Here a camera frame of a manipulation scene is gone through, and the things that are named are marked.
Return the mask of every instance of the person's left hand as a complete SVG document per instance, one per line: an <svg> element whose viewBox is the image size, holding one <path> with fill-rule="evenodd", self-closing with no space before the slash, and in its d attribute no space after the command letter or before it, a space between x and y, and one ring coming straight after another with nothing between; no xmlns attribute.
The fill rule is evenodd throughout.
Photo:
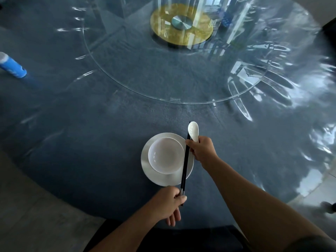
<svg viewBox="0 0 336 252"><path fill-rule="evenodd" d="M148 203L147 211L151 211L157 221L165 219L167 225L175 226L181 220L179 206L187 200L187 196L179 196L180 190L175 186L166 186L160 189Z"/></svg>

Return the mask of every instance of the ceramic spoon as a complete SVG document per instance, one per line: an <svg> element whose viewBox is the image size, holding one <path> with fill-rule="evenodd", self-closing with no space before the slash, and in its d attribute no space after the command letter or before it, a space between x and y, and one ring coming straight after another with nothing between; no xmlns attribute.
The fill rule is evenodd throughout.
<svg viewBox="0 0 336 252"><path fill-rule="evenodd" d="M196 122L190 122L188 125L188 133L190 134L190 137L193 141L198 142L198 124Z"/></svg>

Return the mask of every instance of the white bowl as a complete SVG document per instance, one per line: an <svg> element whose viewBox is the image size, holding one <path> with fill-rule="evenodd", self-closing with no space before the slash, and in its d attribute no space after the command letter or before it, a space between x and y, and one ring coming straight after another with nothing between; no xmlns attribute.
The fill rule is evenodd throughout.
<svg viewBox="0 0 336 252"><path fill-rule="evenodd" d="M184 149L173 138L161 138L150 146L148 160L152 168L157 172L172 174L183 166Z"/></svg>

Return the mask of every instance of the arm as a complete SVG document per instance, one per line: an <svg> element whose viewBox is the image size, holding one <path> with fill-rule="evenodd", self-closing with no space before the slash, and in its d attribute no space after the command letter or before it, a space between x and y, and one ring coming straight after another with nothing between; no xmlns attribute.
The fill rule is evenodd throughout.
<svg viewBox="0 0 336 252"><path fill-rule="evenodd" d="M291 207L258 188L216 154L210 138L187 140L212 177L237 224L256 251L283 251L294 241L327 235Z"/></svg>
<svg viewBox="0 0 336 252"><path fill-rule="evenodd" d="M160 220L167 219L168 225L174 226L181 220L179 205L187 200L179 195L175 186L167 186L134 213L128 220L110 233L90 252L132 252L136 251L149 230Z"/></svg>

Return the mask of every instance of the sleeve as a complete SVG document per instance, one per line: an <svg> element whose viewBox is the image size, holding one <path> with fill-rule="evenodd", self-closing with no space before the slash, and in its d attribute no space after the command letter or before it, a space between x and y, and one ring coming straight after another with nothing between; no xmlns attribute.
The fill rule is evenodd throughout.
<svg viewBox="0 0 336 252"><path fill-rule="evenodd" d="M305 237L293 242L283 252L336 252L336 241L322 236Z"/></svg>

